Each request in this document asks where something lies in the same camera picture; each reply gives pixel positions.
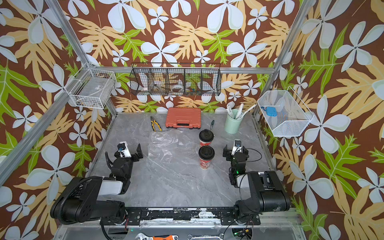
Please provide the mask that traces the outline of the red milk tea cup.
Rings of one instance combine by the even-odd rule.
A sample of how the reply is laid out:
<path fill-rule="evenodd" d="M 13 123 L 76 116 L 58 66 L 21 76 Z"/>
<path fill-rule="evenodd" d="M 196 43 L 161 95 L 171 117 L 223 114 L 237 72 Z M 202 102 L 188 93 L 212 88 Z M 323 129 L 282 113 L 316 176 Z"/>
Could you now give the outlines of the red milk tea cup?
<path fill-rule="evenodd" d="M 211 146 L 202 146 L 198 151 L 198 155 L 200 158 L 200 167 L 203 170 L 209 168 L 212 159 L 215 156 L 215 150 Z"/>
<path fill-rule="evenodd" d="M 214 134 L 211 130 L 205 129 L 199 133 L 199 139 L 200 139 L 200 146 L 201 147 L 209 146 L 214 139 Z"/>

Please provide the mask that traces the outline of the clear plastic carrier bag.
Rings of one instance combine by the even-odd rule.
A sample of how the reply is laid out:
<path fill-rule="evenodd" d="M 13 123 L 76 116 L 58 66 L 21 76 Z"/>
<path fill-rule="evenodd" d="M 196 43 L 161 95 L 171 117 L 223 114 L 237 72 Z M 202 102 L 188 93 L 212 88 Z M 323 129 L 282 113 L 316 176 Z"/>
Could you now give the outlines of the clear plastic carrier bag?
<path fill-rule="evenodd" d="M 197 136 L 180 130 L 155 132 L 149 137 L 148 158 L 159 164 L 197 164 Z"/>

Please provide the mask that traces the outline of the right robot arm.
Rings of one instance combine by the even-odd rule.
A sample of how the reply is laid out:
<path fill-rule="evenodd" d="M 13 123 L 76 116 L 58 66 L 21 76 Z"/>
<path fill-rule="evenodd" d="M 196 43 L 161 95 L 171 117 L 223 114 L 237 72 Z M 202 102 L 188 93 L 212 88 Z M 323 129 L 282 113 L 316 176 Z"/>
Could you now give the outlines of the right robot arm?
<path fill-rule="evenodd" d="M 245 222 L 261 213 L 285 212 L 291 201 L 275 171 L 246 172 L 249 150 L 235 145 L 231 150 L 223 149 L 223 157 L 231 163 L 229 180 L 235 188 L 249 189 L 250 197 L 240 197 L 234 205 L 234 218 Z"/>

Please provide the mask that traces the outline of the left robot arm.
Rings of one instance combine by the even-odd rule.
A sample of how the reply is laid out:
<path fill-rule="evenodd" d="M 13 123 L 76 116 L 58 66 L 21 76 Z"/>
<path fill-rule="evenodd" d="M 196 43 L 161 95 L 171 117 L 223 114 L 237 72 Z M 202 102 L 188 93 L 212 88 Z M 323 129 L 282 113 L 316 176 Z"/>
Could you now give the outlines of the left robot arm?
<path fill-rule="evenodd" d="M 123 202 L 99 200 L 101 196 L 123 195 L 131 184 L 133 165 L 144 157 L 141 145 L 131 154 L 127 142 L 120 142 L 112 162 L 105 158 L 111 171 L 109 177 L 75 177 L 55 200 L 50 216 L 63 225 L 100 220 L 102 224 L 122 224 L 127 221 Z"/>

